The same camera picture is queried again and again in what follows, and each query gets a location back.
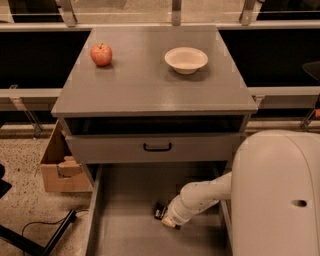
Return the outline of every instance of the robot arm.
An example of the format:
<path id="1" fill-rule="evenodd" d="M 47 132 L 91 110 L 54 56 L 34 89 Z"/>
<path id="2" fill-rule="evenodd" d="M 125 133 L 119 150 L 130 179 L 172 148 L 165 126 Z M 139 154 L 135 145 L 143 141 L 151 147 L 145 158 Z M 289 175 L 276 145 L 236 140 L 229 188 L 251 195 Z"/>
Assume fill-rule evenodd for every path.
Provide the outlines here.
<path id="1" fill-rule="evenodd" d="M 188 183 L 169 204 L 162 223 L 169 227 L 181 226 L 219 200 L 231 199 L 231 177 L 230 172 L 213 181 Z"/>

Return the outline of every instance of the apple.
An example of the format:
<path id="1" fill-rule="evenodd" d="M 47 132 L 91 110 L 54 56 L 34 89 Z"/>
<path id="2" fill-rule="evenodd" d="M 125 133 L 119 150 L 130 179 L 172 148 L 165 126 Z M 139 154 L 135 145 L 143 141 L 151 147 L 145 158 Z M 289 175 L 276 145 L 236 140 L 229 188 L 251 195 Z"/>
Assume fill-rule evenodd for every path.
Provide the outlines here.
<path id="1" fill-rule="evenodd" d="M 104 43 L 95 44 L 90 50 L 90 57 L 97 66 L 104 67 L 112 61 L 112 50 Z"/>

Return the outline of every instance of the terrazzo floor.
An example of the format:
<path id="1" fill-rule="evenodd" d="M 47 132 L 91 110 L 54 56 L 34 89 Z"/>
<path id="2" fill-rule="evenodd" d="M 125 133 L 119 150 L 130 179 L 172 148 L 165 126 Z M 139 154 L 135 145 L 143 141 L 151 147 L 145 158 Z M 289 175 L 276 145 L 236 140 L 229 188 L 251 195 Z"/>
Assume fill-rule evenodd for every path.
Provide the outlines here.
<path id="1" fill-rule="evenodd" d="M 12 184 L 11 190 L 0 199 L 0 224 L 19 234 L 29 222 L 57 222 L 69 210 L 85 210 L 90 204 L 90 192 L 45 192 L 39 163 L 53 126 L 44 128 L 38 139 L 33 139 L 31 125 L 4 125 L 0 129 L 0 163 L 6 167 L 3 179 Z M 86 218 L 85 211 L 77 214 L 76 221 L 71 223 L 50 255 L 81 255 Z M 58 225 L 34 224 L 25 229 L 24 236 L 45 246 L 57 228 Z M 23 253 L 0 240 L 0 255 L 19 256 Z"/>

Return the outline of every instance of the drawer handle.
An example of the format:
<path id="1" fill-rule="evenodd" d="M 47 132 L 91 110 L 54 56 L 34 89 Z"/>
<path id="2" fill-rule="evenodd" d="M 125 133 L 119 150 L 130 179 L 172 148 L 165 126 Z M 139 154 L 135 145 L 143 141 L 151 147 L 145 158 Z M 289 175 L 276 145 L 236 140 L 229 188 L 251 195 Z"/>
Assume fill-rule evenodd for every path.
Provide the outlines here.
<path id="1" fill-rule="evenodd" d="M 169 143 L 166 148 L 154 148 L 149 146 L 147 143 L 143 143 L 143 149 L 147 152 L 167 152 L 172 149 L 172 143 Z"/>

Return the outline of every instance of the white bowl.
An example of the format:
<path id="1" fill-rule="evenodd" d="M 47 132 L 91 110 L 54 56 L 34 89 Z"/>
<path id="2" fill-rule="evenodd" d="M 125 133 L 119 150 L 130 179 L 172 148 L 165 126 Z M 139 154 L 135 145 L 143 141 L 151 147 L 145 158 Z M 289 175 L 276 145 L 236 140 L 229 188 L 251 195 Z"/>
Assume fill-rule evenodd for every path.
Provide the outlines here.
<path id="1" fill-rule="evenodd" d="M 172 49 L 166 53 L 164 59 L 175 71 L 183 75 L 196 72 L 208 62 L 204 52 L 189 47 Z"/>

